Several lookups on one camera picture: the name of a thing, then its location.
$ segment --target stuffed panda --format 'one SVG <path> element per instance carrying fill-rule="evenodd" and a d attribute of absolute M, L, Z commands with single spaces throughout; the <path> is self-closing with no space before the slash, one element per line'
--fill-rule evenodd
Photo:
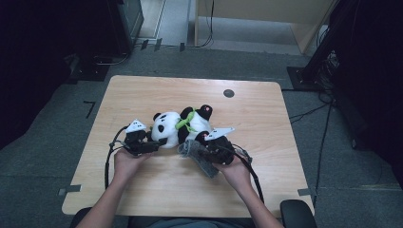
<path fill-rule="evenodd" d="M 204 104 L 200 109 L 193 107 L 185 108 L 181 113 L 181 121 L 177 123 L 179 144 L 186 140 L 195 140 L 206 146 L 204 137 L 212 131 L 210 126 L 210 117 L 213 108 Z"/>
<path fill-rule="evenodd" d="M 147 139 L 152 142 L 167 138 L 166 144 L 161 148 L 172 148 L 178 145 L 178 129 L 175 126 L 181 120 L 180 114 L 173 111 L 157 113 L 153 119 L 154 124 L 151 131 L 147 133 Z"/>

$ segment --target floor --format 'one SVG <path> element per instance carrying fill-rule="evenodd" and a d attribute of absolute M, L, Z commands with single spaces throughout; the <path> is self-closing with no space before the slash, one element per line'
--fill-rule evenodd
<path fill-rule="evenodd" d="M 139 41 L 148 39 L 150 44 L 155 44 L 157 39 L 162 39 L 162 45 L 195 46 L 195 0 L 143 0 L 142 6 L 144 25 Z M 210 18 L 198 20 L 200 46 L 210 34 L 207 24 Z M 213 40 L 206 48 L 302 55 L 288 23 L 223 18 L 213 18 L 213 23 Z M 319 35 L 326 28 L 323 26 Z M 312 56 L 316 49 L 315 40 L 304 54 Z"/>

